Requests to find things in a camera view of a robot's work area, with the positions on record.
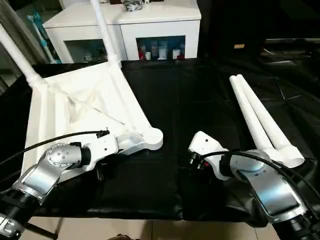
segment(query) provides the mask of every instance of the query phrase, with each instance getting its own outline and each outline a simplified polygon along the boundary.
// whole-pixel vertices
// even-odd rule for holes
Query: white table
[[[126,12],[122,4],[101,5],[116,53],[138,60],[136,38],[185,36],[185,58],[196,58],[201,13],[196,0],[165,0]],[[63,63],[74,63],[66,41],[101,39],[89,2],[75,3],[43,24]]]

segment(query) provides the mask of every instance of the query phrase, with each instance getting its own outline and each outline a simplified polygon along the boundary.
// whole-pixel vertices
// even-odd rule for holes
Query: white plastic frame
[[[25,146],[68,133],[108,128],[117,139],[120,154],[129,155],[142,149],[157,150],[163,144],[163,133],[151,127],[120,69],[121,62],[113,49],[99,0],[91,0],[91,4],[101,29],[108,62],[51,77],[42,78],[34,71],[0,24],[0,42],[32,87]],[[97,137],[91,134],[58,142],[88,144],[95,139]],[[36,164],[52,144],[26,152],[21,173]],[[84,172],[82,168],[65,171],[60,182]]]

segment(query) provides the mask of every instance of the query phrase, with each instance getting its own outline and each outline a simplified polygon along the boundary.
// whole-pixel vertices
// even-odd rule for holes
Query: black cable
[[[56,136],[54,138],[51,138],[51,139],[48,139],[48,140],[45,140],[45,141],[42,141],[42,142],[39,142],[37,144],[34,144],[32,146],[29,146],[17,153],[15,153],[14,155],[8,157],[7,159],[3,160],[2,162],[0,162],[0,166],[8,161],[10,161],[11,159],[21,155],[21,154],[24,154],[25,152],[28,152],[32,149],[35,149],[37,147],[40,147],[42,145],[45,145],[45,144],[48,144],[48,143],[51,143],[51,142],[54,142],[54,141],[57,141],[57,140],[60,140],[60,139],[65,139],[65,138],[69,138],[69,137],[73,137],[73,136],[78,136],[78,135],[85,135],[85,134],[106,134],[106,133],[109,133],[108,131],[104,131],[104,130],[100,130],[100,131],[80,131],[80,132],[74,132],[74,133],[69,133],[69,134],[66,134],[66,135],[62,135],[62,136]]]
[[[314,194],[318,197],[318,199],[320,200],[320,194],[319,192],[315,189],[314,186],[311,185],[310,182],[308,182],[308,180],[306,180],[302,175],[300,175],[299,173],[297,173],[296,171],[292,170],[291,168],[283,165],[282,163],[280,162],[277,162],[277,161],[274,161],[272,160],[272,162],[275,164],[275,165],[278,165],[280,166],[281,168],[287,170],[288,172],[292,173],[293,175],[297,176],[301,181],[303,181],[313,192]]]
[[[259,162],[262,162],[268,166],[270,166],[271,168],[275,169],[279,174],[281,174],[285,180],[293,187],[293,189],[296,191],[296,193],[299,195],[299,197],[301,198],[301,200],[303,201],[303,203],[305,204],[305,206],[308,208],[308,210],[312,213],[312,215],[314,216],[314,218],[316,218],[317,220],[320,220],[318,217],[318,214],[316,213],[316,211],[314,210],[314,208],[312,207],[312,205],[309,203],[309,201],[307,200],[307,198],[301,193],[299,187],[297,186],[297,184],[288,176],[288,174],[283,171],[281,168],[279,168],[276,164],[265,160],[261,157],[252,155],[252,154],[248,154],[245,152],[238,152],[238,151],[216,151],[216,152],[211,152],[205,155],[201,155],[200,160],[204,160],[207,157],[211,157],[211,156],[216,156],[216,155],[236,155],[236,156],[242,156],[242,157],[246,157],[246,158],[251,158],[254,160],[257,160]]]

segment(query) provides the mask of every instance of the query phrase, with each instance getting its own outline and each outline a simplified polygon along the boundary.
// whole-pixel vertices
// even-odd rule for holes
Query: white pole
[[[272,118],[265,106],[261,103],[255,92],[251,89],[247,81],[244,79],[244,77],[239,74],[237,75],[237,78],[243,88],[244,94],[249,100],[250,105],[252,106],[256,116],[260,120],[274,147],[276,149],[281,149],[285,146],[291,145],[286,135],[281,131],[276,121]]]
[[[229,80],[256,148],[268,154],[272,160],[283,163],[282,156],[274,149],[264,128],[252,109],[242,89],[241,82],[236,76],[231,76]]]
[[[26,81],[30,86],[37,85],[43,81],[38,73],[33,69],[28,60],[19,50],[15,42],[11,39],[5,28],[0,23],[0,42],[3,47],[10,54],[12,59],[18,65],[22,73],[24,74]]]
[[[111,64],[119,64],[121,67],[121,62],[118,60],[118,56],[116,55],[115,50],[113,48],[112,41],[108,31],[108,26],[100,8],[100,2],[99,0],[91,0],[91,4],[95,12],[98,25],[100,26],[102,40],[107,52],[108,62],[110,62]]]
[[[286,160],[284,160],[283,163],[289,168],[301,165],[305,161],[305,158],[302,156],[300,151],[290,143],[276,121],[272,118],[255,92],[251,89],[245,78],[241,74],[236,77],[242,86],[249,104],[254,110],[255,115],[270,138],[273,146],[282,154],[282,156],[286,157]]]

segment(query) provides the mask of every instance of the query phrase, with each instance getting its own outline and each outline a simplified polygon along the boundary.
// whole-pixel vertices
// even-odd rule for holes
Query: black fabric
[[[308,157],[320,157],[320,62],[281,62],[258,59],[183,61],[125,61],[122,71],[151,125],[162,130],[163,147],[130,156],[116,155],[95,170],[61,183],[38,216],[121,219],[171,219],[247,222],[263,227],[267,221],[251,195],[237,180],[217,180],[212,170],[191,174],[188,146],[204,131],[229,150],[246,151],[255,145],[229,82],[243,74],[291,143]],[[86,66],[36,66],[51,76]],[[20,78],[0,96],[1,159],[24,147],[31,90]],[[17,158],[0,166],[0,187],[9,186],[19,172]],[[308,159],[296,169],[319,189],[318,162]],[[312,204],[319,203],[304,189]]]

